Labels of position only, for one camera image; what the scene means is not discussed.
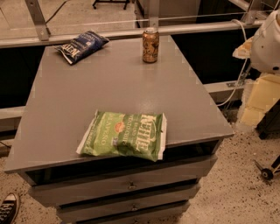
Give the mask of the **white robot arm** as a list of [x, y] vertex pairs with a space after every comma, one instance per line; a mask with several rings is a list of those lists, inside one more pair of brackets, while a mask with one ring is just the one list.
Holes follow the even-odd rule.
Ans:
[[261, 73], [280, 74], [280, 10], [271, 12], [255, 35], [234, 50], [233, 56], [250, 59], [251, 66]]

